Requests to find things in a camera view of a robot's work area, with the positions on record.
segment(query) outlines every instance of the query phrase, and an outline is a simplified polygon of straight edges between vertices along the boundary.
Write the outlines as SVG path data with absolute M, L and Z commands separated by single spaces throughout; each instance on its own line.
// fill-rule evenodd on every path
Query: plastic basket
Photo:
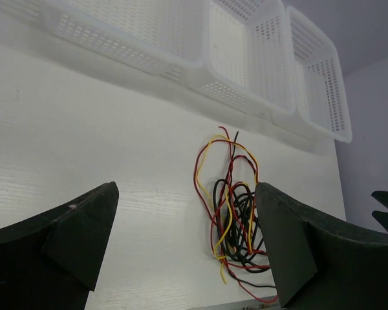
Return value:
M 274 115 L 275 124 L 308 138 L 352 141 L 347 98 L 333 42 L 307 17 L 289 6 L 286 16 L 293 42 L 296 111 Z
M 48 29 L 142 71 L 184 79 L 201 62 L 202 1 L 42 0 Z
M 290 34 L 280 0 L 207 0 L 204 66 L 188 87 L 262 117 L 293 113 Z

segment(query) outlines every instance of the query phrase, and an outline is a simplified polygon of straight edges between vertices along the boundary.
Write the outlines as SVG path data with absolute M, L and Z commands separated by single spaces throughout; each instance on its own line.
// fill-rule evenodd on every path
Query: gray wall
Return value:
M 338 49 L 343 76 L 388 57 L 388 1 L 283 0 L 312 20 Z
M 353 141 L 336 143 L 348 222 L 384 231 L 371 216 L 386 211 L 371 197 L 388 191 L 388 58 L 345 78 Z

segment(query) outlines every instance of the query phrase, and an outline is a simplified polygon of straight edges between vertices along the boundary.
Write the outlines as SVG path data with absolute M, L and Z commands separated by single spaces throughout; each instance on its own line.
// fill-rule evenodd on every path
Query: electrical wire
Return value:
M 275 288 L 275 286 L 257 285 L 247 282 L 238 278 L 232 270 L 233 267 L 257 274 L 264 273 L 270 269 L 269 265 L 258 265 L 253 262 L 257 255 L 266 255 L 266 252 L 262 250 L 264 242 L 263 237 L 255 246 L 257 233 L 259 231 L 258 217 L 255 214 L 255 193 L 250 190 L 249 185 L 245 182 L 238 181 L 234 185 L 232 184 L 233 166 L 236 161 L 244 160 L 252 168 L 256 185 L 259 181 L 259 164 L 254 155 L 246 147 L 237 143 L 239 132 L 236 133 L 235 138 L 232 141 L 228 131 L 224 127 L 219 128 L 221 128 L 226 135 L 214 135 L 201 149 L 195 162 L 193 175 L 194 188 L 199 195 L 202 204 L 205 206 L 211 221 L 211 250 L 214 257 L 221 263 L 220 273 L 224 283 L 227 284 L 223 273 L 223 267 L 226 268 L 228 274 L 233 279 L 237 280 L 239 285 L 249 295 L 260 302 L 271 304 L 277 301 L 277 296 L 273 300 L 262 300 L 247 290 L 243 284 L 257 288 Z M 211 145 L 216 142 L 228 144 L 228 169 L 225 178 L 220 178 L 215 182 L 212 194 L 210 194 L 200 182 L 200 172 Z M 241 149 L 245 151 L 246 154 L 236 155 L 236 149 Z M 217 243 L 213 242 L 214 231 L 217 231 Z

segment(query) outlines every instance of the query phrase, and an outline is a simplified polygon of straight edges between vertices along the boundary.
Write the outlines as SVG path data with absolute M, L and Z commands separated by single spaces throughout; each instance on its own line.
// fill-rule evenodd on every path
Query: yellow wire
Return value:
M 202 186 L 201 182 L 200 182 L 200 171 L 201 171 L 201 168 L 204 164 L 204 160 L 206 159 L 206 156 L 207 156 L 207 153 L 208 153 L 208 150 L 210 149 L 210 145 L 213 143 L 213 141 L 216 139 L 216 138 L 222 138 L 224 140 L 227 140 L 229 141 L 229 139 L 227 139 L 226 136 L 223 136 L 222 134 L 216 134 L 214 135 L 211 139 L 210 139 L 210 142 L 207 144 L 207 147 L 204 149 L 204 154 L 202 155 L 202 159 L 201 159 L 201 162 L 200 162 L 200 165 L 199 165 L 199 168 L 197 169 L 197 173 L 196 173 L 196 179 L 197 179 L 197 183 L 199 185 L 199 187 L 202 189 L 203 192 L 206 193 L 207 197 L 208 197 L 208 203 L 209 205 L 207 206 L 208 210 L 210 210 L 210 206 L 213 204 L 213 202 L 211 201 L 211 195 L 209 194 L 209 192 L 204 188 L 204 186 Z
M 229 141 L 232 145 L 235 145 L 236 147 L 242 149 L 243 151 L 245 151 L 253 160 L 254 162 L 256 163 L 256 168 L 257 170 L 259 170 L 259 162 L 257 161 L 257 159 L 254 157 L 254 155 L 248 150 L 246 149 L 245 147 L 243 147 L 242 145 L 232 141 L 232 140 L 229 140 L 226 136 L 223 136 L 222 134 L 216 134 L 214 135 L 210 141 L 208 142 L 207 144 L 207 147 L 204 149 L 204 154 L 202 156 L 202 159 L 201 159 L 201 162 L 200 162 L 200 165 L 199 165 L 199 168 L 197 169 L 197 173 L 196 173 L 196 181 L 199 185 L 199 187 L 202 189 L 203 192 L 206 193 L 206 196 L 208 197 L 208 203 L 209 205 L 207 205 L 207 208 L 210 210 L 210 205 L 212 205 L 212 200 L 211 200 L 211 195 L 209 194 L 209 192 L 204 188 L 204 186 L 201 184 L 200 182 L 200 171 L 201 171 L 201 168 L 204 164 L 204 161 L 206 159 L 206 156 L 207 156 L 207 153 L 210 149 L 210 146 L 211 144 L 217 140 L 217 138 L 219 138 L 218 140 L 220 139 L 223 139 L 223 140 L 226 140 L 226 141 Z M 255 184 L 257 185 L 258 183 L 258 175 L 257 173 L 255 174 L 255 179 L 254 179 L 254 182 Z M 226 202 L 227 202 L 227 206 L 228 206 L 228 212 L 230 214 L 230 220 L 229 220 L 229 224 L 227 226 L 227 229 L 225 230 L 224 234 L 221 236 L 220 240 L 215 244 L 214 248 L 213 248 L 213 254 L 214 256 L 216 257 L 216 259 L 218 259 L 218 261 L 220 261 L 221 263 L 221 266 L 220 266 L 220 274 L 221 274 L 221 278 L 223 280 L 223 282 L 225 284 L 227 284 L 227 281 L 226 281 L 226 278 L 224 277 L 224 273 L 223 273 L 223 261 L 224 259 L 226 259 L 226 255 L 224 256 L 218 256 L 217 255 L 217 248 L 218 246 L 222 243 L 222 241 L 224 240 L 224 238 L 226 237 L 226 235 L 228 234 L 228 231 L 230 230 L 230 227 L 232 226 L 232 221 L 233 221 L 233 214 L 232 214 L 232 208 L 229 204 L 229 200 L 228 200 L 228 190 L 226 189 L 225 190 L 225 196 L 226 196 Z M 249 223 L 249 227 L 248 227 L 248 245 L 249 245 L 249 249 L 252 249 L 252 239 L 251 239 L 251 235 L 252 235 L 252 225 L 253 225 L 253 212 L 254 212 L 254 209 L 252 208 L 252 211 L 250 212 L 250 223 Z
M 218 260 L 223 260 L 225 259 L 227 256 L 224 255 L 224 256 L 218 256 L 217 255 L 217 248 L 218 246 L 222 243 L 222 241 L 224 240 L 224 238 L 226 237 L 226 235 L 228 234 L 228 231 L 230 230 L 230 227 L 232 226 L 232 223 L 233 223 L 233 213 L 232 213 L 232 207 L 230 206 L 230 203 L 228 202 L 228 195 L 227 195 L 227 192 L 228 192 L 228 189 L 226 189 L 224 191 L 224 194 L 226 196 L 226 203 L 227 203 L 227 209 L 228 209 L 228 213 L 230 215 L 230 219 L 228 221 L 228 226 L 224 232 L 224 234 L 222 234 L 220 240 L 214 245 L 214 248 L 213 248 L 213 253 L 214 253 L 214 256 L 216 257 L 216 259 Z

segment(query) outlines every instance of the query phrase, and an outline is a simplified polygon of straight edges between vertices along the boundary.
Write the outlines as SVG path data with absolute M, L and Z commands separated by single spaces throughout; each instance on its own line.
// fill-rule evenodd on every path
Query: black wire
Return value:
M 239 135 L 239 132 L 236 133 L 234 142 L 237 141 L 238 135 Z M 253 223 L 250 223 L 250 215 L 251 215 L 250 213 L 253 211 L 255 193 L 252 192 L 249 189 L 249 187 L 243 183 L 237 184 L 234 187 L 232 187 L 232 170 L 233 170 L 232 159 L 235 156 L 235 144 L 233 144 L 233 152 L 230 155 L 231 155 L 230 166 L 229 166 L 226 178 L 217 180 L 213 188 L 213 208 L 214 208 L 214 211 L 217 212 L 219 206 L 221 205 L 224 199 L 222 193 L 226 190 L 227 186 L 231 187 L 234 199 L 230 195 L 229 204 L 233 206 L 235 215 L 238 217 L 239 221 L 241 222 L 241 225 L 244 227 L 244 230 L 248 231 L 249 226 L 252 225 L 253 223 L 255 224 L 255 227 L 252 231 L 252 240 L 251 240 L 252 247 L 253 247 L 257 236 L 257 232 L 259 229 L 257 216 L 254 216 Z M 224 231 L 227 230 L 230 219 L 228 216 L 226 216 L 224 221 L 222 222 L 222 216 L 221 214 L 218 214 L 218 216 L 216 216 L 216 221 L 217 221 L 217 234 L 220 239 Z M 263 253 L 249 253 L 248 247 L 247 247 L 248 240 L 244 238 L 244 231 L 243 231 L 243 228 L 241 228 L 241 225 L 237 222 L 237 220 L 232 220 L 232 224 L 228 229 L 228 233 L 224 238 L 224 241 L 221 243 L 221 249 L 222 249 L 223 255 L 227 256 L 234 262 L 240 263 L 244 267 L 258 266 L 256 263 L 253 262 L 253 259 L 258 254 L 264 255 L 263 254 L 264 251 L 261 250 L 264 240 L 262 238 L 259 241 L 259 244 L 257 245 L 257 247 L 255 248 L 256 251 L 263 251 Z M 269 267 L 255 267 L 252 269 L 245 269 L 245 270 L 249 273 L 263 273 L 269 269 L 270 269 Z M 274 287 L 272 285 L 252 284 L 250 282 L 238 279 L 236 275 L 233 274 L 231 271 L 229 273 L 230 273 L 230 276 L 232 276 L 236 280 L 254 287 Z

